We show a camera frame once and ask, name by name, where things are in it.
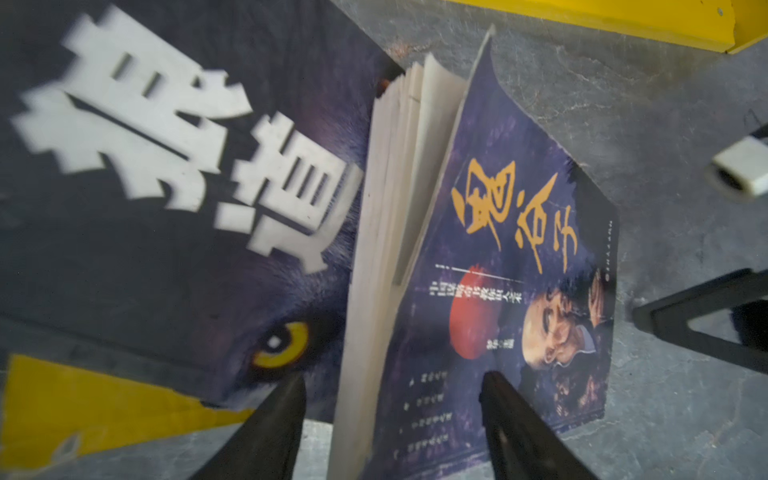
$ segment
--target yellow shelf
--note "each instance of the yellow shelf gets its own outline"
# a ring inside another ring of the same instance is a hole
[[[719,52],[768,36],[768,0],[452,1]]]

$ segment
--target red circle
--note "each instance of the red circle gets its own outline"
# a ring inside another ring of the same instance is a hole
[[[493,297],[484,300],[476,294],[477,289],[493,289],[495,286],[492,278],[477,273],[485,271],[474,266],[462,278],[460,285],[464,286],[464,293],[454,297],[449,322],[453,349],[469,360],[485,353],[488,341],[498,335],[498,317],[502,311],[500,301],[491,300]]]

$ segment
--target open book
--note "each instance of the open book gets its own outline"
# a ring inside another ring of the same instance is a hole
[[[617,213],[502,90],[492,35],[469,82],[429,55],[374,104],[328,478],[486,460],[489,370],[555,431],[603,415]]]

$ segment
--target black metal frame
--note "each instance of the black metal frame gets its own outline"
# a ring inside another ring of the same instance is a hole
[[[658,339],[768,374],[768,352],[696,332],[688,321],[759,302],[768,295],[768,270],[737,270],[633,310],[634,325]]]
[[[305,413],[304,377],[295,372],[190,480],[290,480]]]
[[[598,480],[500,372],[487,372],[482,423],[496,480]]]

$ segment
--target yellow eye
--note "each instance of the yellow eye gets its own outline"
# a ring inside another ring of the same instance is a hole
[[[253,355],[253,366],[277,369],[295,362],[310,343],[310,328],[304,322],[286,323],[267,334],[261,350]]]

